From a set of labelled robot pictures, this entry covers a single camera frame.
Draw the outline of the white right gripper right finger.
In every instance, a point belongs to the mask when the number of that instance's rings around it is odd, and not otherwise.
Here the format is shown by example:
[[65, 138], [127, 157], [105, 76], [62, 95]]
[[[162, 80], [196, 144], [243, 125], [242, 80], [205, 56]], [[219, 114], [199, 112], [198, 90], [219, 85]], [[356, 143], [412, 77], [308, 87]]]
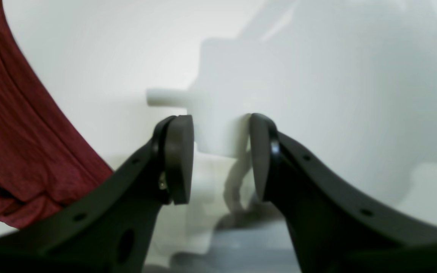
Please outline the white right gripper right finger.
[[303, 273], [437, 273], [437, 227], [353, 187], [274, 121], [250, 116], [256, 194], [284, 216]]

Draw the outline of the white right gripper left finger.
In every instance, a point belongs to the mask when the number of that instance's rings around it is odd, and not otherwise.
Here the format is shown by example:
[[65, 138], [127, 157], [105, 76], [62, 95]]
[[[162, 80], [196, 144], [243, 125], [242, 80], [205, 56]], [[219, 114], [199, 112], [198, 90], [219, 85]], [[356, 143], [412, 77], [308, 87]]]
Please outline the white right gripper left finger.
[[0, 237], [0, 273], [140, 273], [162, 206], [189, 203], [193, 155], [192, 116], [163, 119], [102, 185]]

